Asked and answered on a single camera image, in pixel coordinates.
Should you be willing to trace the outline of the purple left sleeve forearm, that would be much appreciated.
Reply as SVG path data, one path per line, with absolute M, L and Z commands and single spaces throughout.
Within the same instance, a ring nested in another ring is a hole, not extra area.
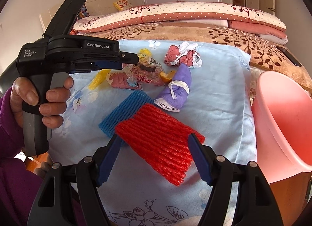
M 27 225 L 28 215 L 42 183 L 51 169 L 43 162 L 35 173 L 28 171 L 15 156 L 22 150 L 23 130 L 17 123 L 21 102 L 36 104 L 33 86 L 20 79 L 1 98 L 1 220 L 2 225 Z

